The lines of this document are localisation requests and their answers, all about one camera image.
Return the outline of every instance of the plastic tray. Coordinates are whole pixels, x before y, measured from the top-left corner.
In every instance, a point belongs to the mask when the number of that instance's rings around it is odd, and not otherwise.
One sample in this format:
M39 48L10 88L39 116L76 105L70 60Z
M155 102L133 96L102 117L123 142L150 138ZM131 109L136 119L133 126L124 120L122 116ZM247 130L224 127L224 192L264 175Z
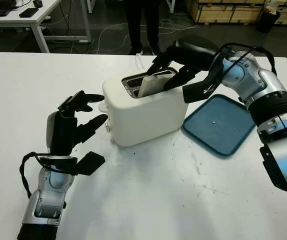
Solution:
M217 153L230 156L244 142L255 123L242 104L216 94L190 114L182 127Z

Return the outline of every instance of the desk leg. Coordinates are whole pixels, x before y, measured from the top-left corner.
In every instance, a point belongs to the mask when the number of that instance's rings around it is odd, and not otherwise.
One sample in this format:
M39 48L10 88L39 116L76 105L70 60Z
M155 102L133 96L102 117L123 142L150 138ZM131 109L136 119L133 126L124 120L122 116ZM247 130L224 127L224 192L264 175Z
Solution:
M31 29L35 39L37 40L40 51L42 53L50 53L43 32L40 29L40 26L38 24L31 24Z
M90 34L90 29L89 29L89 22L88 22L88 15L87 15L87 10L86 10L85 0L80 0L80 4L81 4L81 11L82 11L82 16L83 16L83 25L85 29L85 34L87 35L88 43L91 43L92 36Z

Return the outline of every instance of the toaster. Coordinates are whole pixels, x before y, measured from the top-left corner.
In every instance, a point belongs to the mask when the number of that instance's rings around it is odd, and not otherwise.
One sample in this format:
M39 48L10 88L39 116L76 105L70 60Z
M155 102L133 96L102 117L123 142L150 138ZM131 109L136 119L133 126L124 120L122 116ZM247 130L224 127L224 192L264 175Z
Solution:
M169 67L156 75L176 74ZM102 85L104 102L99 110L108 115L106 129L114 141L123 147L139 144L181 127L188 104L182 87L138 97L144 77L141 73L121 80L109 79Z

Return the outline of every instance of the table surface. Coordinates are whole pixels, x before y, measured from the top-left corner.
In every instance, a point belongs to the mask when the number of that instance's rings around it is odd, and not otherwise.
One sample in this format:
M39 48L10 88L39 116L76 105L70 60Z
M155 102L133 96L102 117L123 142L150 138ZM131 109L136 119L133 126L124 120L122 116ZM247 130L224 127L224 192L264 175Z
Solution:
M146 69L153 56L142 56ZM106 79L138 69L135 56L0 53L0 239L15 239L28 198L19 166L24 154L45 152L46 121L79 90L102 93ZM264 57L259 64L269 68ZM287 89L287 59L276 57ZM202 80L201 72L196 80ZM215 93L237 100L231 89ZM191 103L187 115L204 101ZM78 113L78 123L99 114ZM119 147L100 127L72 156L90 150L106 163L93 175L78 175L69 189L57 239L60 240L284 240L287 192L274 187L262 165L262 146L253 130L231 157L220 158L180 129L156 139ZM41 167L25 174L34 191Z
M20 17L19 14L26 9L35 8L33 1L31 1L31 3L26 6L12 10L7 16L0 16L0 23L39 23L45 19L49 12L51 12L60 1L61 0L43 0L43 7L39 8L33 16L27 18ZM21 4L21 0L17 0L17 6L20 6Z

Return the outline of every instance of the floor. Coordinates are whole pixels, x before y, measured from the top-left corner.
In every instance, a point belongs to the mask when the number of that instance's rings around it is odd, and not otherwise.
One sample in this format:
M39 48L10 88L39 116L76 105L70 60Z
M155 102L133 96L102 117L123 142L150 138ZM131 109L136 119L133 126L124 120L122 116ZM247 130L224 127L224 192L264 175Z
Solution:
M69 14L70 3L72 4L68 34L72 36L85 35L83 19L80 14L80 1L62 0L63 12L66 16ZM274 26L270 33L261 33L256 31L256 26L254 25L195 25L189 16L184 13L183 0L177 0L177 14L169 15L168 10L166 2L163 1L160 6L161 28L159 41L162 50L165 50L175 39L197 34L208 38L218 46L227 42L262 45L276 57L287 57L287 26ZM65 34L67 25L59 7L51 13L51 17L51 22L44 24L48 27L49 34ZM126 55L130 51L127 20L122 4L106 6L105 0L97 0L94 13L88 15L88 20L94 40L93 44L49 41L48 47L50 51L52 53L116 55ZM150 55L145 26L142 26L141 30L144 54ZM40 50L31 31L26 31L22 28L0 28L0 52L38 53Z

